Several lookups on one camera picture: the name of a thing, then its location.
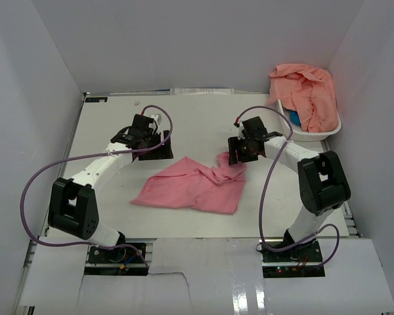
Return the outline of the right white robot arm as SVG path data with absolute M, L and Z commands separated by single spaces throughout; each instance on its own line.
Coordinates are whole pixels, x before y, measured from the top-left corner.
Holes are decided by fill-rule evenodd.
M 260 117 L 242 121 L 236 119 L 238 136 L 228 139 L 229 165 L 257 161 L 259 157 L 272 159 L 272 166 L 281 163 L 298 176 L 302 202 L 294 223 L 286 229 L 281 243 L 276 246 L 261 241 L 259 252 L 284 252 L 293 262 L 307 254 L 306 243 L 322 231 L 324 221 L 351 197 L 350 187 L 337 153 L 317 152 L 293 143 L 278 133 L 268 132 Z

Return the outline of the pink t shirt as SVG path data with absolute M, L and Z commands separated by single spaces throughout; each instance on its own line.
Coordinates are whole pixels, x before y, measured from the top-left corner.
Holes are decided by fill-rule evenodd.
M 150 177 L 130 204 L 233 215 L 246 184 L 247 166 L 229 165 L 228 152 L 217 155 L 217 162 L 218 166 L 208 167 L 184 157 Z

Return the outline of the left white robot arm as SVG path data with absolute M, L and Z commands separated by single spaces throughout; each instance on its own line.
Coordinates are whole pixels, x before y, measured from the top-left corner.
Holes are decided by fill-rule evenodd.
M 130 126 L 115 134 L 104 155 L 69 179 L 53 183 L 48 225 L 83 241 L 103 247 L 112 262 L 125 256 L 121 232 L 100 222 L 97 194 L 125 166 L 135 160 L 172 159 L 169 130 L 161 130 L 159 114 L 136 114 Z

